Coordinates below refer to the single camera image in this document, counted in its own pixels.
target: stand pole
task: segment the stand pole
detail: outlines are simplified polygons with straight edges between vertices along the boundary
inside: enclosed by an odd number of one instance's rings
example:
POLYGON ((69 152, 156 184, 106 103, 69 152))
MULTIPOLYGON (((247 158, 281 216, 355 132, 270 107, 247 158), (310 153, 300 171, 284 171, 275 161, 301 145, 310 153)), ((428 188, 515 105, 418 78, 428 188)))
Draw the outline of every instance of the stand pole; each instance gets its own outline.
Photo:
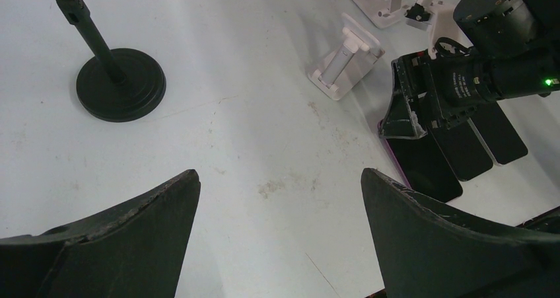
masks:
POLYGON ((76 82, 78 98, 86 110, 110 122, 136 120, 154 110, 166 88, 157 61, 138 50, 110 50, 83 0, 56 3, 95 55, 80 70, 76 82))

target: stack of phones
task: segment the stack of phones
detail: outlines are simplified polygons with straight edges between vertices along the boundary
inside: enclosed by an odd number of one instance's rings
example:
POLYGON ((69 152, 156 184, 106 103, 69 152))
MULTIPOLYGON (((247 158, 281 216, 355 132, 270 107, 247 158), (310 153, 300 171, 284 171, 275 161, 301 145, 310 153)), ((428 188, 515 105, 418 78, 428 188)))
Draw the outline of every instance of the stack of phones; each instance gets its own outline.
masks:
POLYGON ((405 184, 440 202, 463 194, 469 181, 528 154, 497 103, 481 106, 468 123, 451 130, 433 129, 421 139, 384 139, 405 184))

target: camera body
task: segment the camera body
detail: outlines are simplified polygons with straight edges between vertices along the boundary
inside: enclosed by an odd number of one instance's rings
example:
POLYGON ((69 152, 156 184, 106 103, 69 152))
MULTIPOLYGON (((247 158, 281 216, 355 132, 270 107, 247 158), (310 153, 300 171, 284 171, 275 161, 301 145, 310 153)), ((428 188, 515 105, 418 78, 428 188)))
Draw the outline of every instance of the camera body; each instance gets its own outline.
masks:
POLYGON ((394 91, 379 135, 418 139, 453 128, 479 106, 560 90, 560 0, 461 0, 454 20, 473 43, 440 38, 393 61, 394 91))

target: dirt stain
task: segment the dirt stain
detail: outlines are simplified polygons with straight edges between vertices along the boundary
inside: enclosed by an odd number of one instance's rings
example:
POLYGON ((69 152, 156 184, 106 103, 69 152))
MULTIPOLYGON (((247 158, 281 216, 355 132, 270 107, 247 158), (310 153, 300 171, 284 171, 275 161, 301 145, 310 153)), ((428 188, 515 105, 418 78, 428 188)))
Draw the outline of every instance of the dirt stain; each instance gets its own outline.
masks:
POLYGON ((320 118, 319 110, 317 109, 317 104, 315 104, 315 102, 309 102, 307 104, 307 106, 309 106, 311 109, 313 109, 313 114, 315 114, 318 118, 320 118))
POLYGON ((347 131, 335 128, 335 130, 332 132, 332 137, 335 140, 335 144, 337 145, 337 147, 339 147, 343 152, 345 152, 345 149, 350 146, 347 131))
POLYGON ((214 170, 215 170, 217 173, 221 174, 222 176, 223 176, 224 174, 226 174, 226 172, 227 172, 227 170, 221 170, 220 168, 217 168, 217 167, 214 167, 214 170))
POLYGON ((16 146, 17 151, 21 151, 27 142, 27 135, 25 131, 18 131, 14 134, 14 139, 12 140, 12 144, 16 146))
POLYGON ((303 183, 303 182, 305 181, 305 177, 303 177, 302 175, 298 174, 297 172, 291 171, 291 172, 289 173, 289 175, 290 175, 290 177, 292 178, 292 180, 293 180, 293 182, 294 182, 295 184, 298 184, 298 185, 299 185, 299 184, 301 184, 301 183, 303 183))
POLYGON ((259 194, 268 199, 272 193, 284 188, 286 188, 286 184, 282 180, 270 180, 266 184, 259 185, 259 194))
POLYGON ((311 191, 317 190, 318 185, 319 185, 319 180, 317 178, 313 179, 313 182, 311 182, 311 191))

